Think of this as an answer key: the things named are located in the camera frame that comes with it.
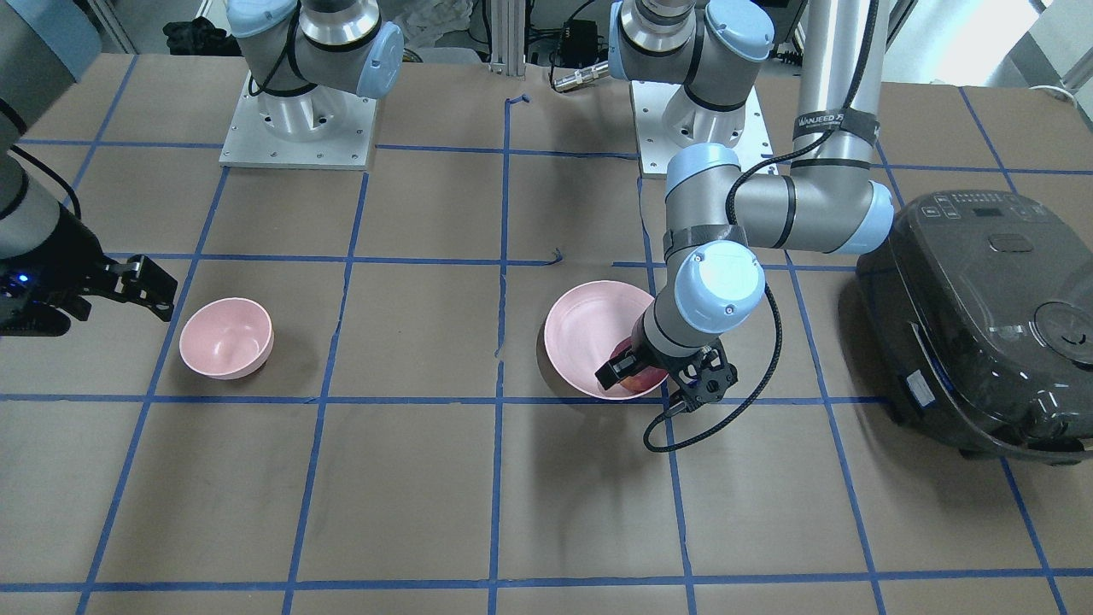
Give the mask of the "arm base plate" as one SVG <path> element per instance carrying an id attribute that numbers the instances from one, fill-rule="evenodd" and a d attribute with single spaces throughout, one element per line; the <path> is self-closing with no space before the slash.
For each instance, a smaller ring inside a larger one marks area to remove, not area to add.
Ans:
<path id="1" fill-rule="evenodd" d="M 298 97 L 250 94 L 243 87 L 221 147 L 223 167 L 365 172 L 379 100 L 317 86 Z"/>
<path id="2" fill-rule="evenodd" d="M 719 143 L 734 149 L 743 170 L 774 156 L 754 87 L 742 108 L 714 113 L 690 100 L 680 85 L 649 81 L 632 81 L 628 85 L 640 176 L 645 179 L 666 179 L 670 159 L 695 143 Z"/>

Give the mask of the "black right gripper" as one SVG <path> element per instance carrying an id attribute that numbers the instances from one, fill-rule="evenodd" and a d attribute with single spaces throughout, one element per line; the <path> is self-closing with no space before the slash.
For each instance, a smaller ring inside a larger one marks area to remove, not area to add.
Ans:
<path id="1" fill-rule="evenodd" d="M 3 257 L 1 335 L 59 338 L 71 319 L 90 318 L 87 296 L 131 301 L 169 323 L 174 318 L 178 281 L 146 255 L 118 262 L 102 252 L 93 233 L 66 208 L 54 230 L 26 255 Z"/>

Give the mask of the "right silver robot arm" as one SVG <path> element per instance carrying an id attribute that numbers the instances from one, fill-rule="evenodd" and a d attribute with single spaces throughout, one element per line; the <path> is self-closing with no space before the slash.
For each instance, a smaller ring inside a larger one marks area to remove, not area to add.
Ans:
<path id="1" fill-rule="evenodd" d="M 360 98 L 393 90 L 402 31 L 375 1 L 230 1 L 230 28 L 263 97 L 329 87 Z M 27 130 L 85 75 L 102 49 L 72 1 L 3 3 L 3 334 L 59 338 L 87 320 L 90 297 L 142 305 L 168 322 L 177 280 L 145 255 L 115 261 L 79 214 L 32 178 L 38 159 L 20 147 Z"/>

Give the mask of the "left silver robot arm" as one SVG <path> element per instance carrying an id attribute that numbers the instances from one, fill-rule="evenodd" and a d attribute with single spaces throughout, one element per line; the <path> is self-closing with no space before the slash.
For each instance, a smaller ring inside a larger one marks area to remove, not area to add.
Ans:
<path id="1" fill-rule="evenodd" d="M 754 248 L 863 255 L 885 240 L 891 192 L 870 178 L 886 50 L 879 1 L 812 1 L 790 170 L 745 170 L 733 147 L 692 143 L 666 172 L 667 284 L 631 342 L 596 372 L 602 388 L 659 367 L 671 407 L 719 401 L 734 385 L 721 338 L 766 287 Z M 704 113 L 739 113 L 769 57 L 768 13 L 751 1 L 618 1 L 609 69 L 618 79 L 675 83 Z"/>

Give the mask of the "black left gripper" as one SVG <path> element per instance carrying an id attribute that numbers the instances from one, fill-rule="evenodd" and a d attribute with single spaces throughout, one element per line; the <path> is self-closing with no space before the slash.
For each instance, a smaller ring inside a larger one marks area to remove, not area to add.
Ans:
<path id="1" fill-rule="evenodd" d="M 622 386 L 628 392 L 640 392 L 643 367 L 667 372 L 675 382 L 678 389 L 669 397 L 667 416 L 693 413 L 708 402 L 719 402 L 738 382 L 734 365 L 728 362 L 719 340 L 700 348 L 687 348 L 682 357 L 665 354 L 653 347 L 653 338 L 640 318 L 633 327 L 631 346 L 618 347 L 596 371 L 596 380 L 604 390 Z"/>

